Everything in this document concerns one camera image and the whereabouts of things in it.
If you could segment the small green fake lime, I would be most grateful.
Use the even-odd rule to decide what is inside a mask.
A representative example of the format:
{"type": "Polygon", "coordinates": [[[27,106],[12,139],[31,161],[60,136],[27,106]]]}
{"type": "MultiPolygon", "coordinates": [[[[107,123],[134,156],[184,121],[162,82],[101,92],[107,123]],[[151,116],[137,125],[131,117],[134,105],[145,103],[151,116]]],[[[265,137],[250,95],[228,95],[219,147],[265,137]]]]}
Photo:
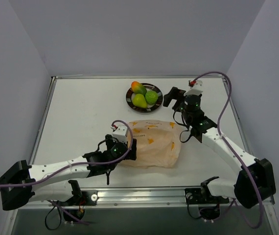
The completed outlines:
{"type": "Polygon", "coordinates": [[[147,91],[145,94],[145,100],[150,105],[154,105],[157,102],[158,97],[158,93],[155,91],[147,91]]]}

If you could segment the green fake pear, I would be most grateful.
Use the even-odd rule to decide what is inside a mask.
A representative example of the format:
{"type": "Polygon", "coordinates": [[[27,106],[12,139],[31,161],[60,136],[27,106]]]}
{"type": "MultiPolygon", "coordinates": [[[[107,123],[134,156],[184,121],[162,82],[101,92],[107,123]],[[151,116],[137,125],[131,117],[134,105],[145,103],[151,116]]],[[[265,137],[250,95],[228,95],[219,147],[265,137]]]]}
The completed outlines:
{"type": "Polygon", "coordinates": [[[147,102],[145,96],[142,94],[136,94],[132,100],[133,105],[139,108],[147,109],[147,102]]]}

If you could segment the orange green fake mango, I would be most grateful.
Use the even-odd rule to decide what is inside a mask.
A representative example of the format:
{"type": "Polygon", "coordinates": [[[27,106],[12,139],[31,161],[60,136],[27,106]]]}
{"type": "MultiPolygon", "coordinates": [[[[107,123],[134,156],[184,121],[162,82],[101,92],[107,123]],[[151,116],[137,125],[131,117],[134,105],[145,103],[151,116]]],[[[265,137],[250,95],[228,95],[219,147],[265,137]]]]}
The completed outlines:
{"type": "Polygon", "coordinates": [[[145,95],[147,93],[147,89],[144,87],[144,85],[137,81],[132,82],[131,89],[135,94],[145,95]]]}

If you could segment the translucent orange plastic bag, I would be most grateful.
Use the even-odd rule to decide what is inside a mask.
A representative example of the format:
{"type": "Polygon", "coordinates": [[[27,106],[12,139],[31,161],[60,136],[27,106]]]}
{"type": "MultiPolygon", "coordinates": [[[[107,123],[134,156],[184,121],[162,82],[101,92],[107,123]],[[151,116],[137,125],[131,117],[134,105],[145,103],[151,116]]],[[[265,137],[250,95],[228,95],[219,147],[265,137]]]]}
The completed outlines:
{"type": "Polygon", "coordinates": [[[181,151],[181,126],[170,121],[135,120],[129,122],[137,141],[136,160],[124,160],[122,165],[137,168],[172,168],[181,151]]]}

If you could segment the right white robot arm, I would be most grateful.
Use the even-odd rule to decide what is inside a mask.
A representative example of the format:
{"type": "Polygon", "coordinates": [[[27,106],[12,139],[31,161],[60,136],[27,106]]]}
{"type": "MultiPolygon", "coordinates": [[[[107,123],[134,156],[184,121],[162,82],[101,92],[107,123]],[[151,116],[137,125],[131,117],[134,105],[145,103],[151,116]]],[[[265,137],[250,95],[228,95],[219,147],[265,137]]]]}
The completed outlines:
{"type": "Polygon", "coordinates": [[[236,180],[225,180],[218,176],[201,183],[200,196],[206,202],[216,197],[236,199],[243,207],[250,209],[276,193],[272,164],[249,154],[236,145],[219,129],[218,125],[201,110],[202,91],[192,87],[189,92],[172,87],[163,97],[167,107],[175,100],[173,110],[182,115],[182,126],[189,137],[213,150],[237,174],[236,180]]]}

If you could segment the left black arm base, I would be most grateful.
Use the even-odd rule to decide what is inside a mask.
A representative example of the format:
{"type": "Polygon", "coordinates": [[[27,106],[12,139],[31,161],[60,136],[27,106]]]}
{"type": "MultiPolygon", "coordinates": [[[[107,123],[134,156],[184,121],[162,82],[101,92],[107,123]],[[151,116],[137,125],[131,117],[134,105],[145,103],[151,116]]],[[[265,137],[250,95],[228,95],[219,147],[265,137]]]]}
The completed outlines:
{"type": "Polygon", "coordinates": [[[89,225],[93,222],[83,221],[85,206],[96,206],[98,195],[96,189],[82,191],[77,180],[67,180],[53,184],[56,195],[48,200],[58,213],[63,217],[65,223],[89,225]]]}

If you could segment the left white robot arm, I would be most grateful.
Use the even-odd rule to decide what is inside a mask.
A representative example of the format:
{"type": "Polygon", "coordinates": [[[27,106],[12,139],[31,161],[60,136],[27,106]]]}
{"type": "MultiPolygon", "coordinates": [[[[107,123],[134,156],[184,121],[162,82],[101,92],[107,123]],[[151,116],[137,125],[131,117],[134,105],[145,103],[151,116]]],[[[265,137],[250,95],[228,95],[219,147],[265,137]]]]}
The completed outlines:
{"type": "Polygon", "coordinates": [[[137,140],[119,141],[106,135],[107,149],[86,153],[54,164],[29,165],[25,160],[13,164],[1,177],[2,209],[11,211],[29,202],[55,200],[77,205],[83,196],[77,179],[109,176],[123,160],[136,160],[137,140]]]}

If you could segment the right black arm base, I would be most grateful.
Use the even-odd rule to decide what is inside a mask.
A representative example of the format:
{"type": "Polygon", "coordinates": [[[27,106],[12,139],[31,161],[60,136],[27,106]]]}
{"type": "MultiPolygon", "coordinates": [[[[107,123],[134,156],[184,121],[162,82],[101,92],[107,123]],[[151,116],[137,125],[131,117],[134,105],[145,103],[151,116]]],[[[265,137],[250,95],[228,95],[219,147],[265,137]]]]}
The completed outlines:
{"type": "Polygon", "coordinates": [[[222,215],[220,205],[230,202],[228,198],[213,196],[209,192],[208,184],[216,179],[219,179],[219,177],[215,176],[203,181],[198,188],[185,189],[187,213],[193,220],[203,219],[204,221],[210,221],[213,223],[222,215]],[[190,212],[189,206],[196,204],[205,204],[205,206],[198,207],[199,215],[193,216],[190,212]]]}

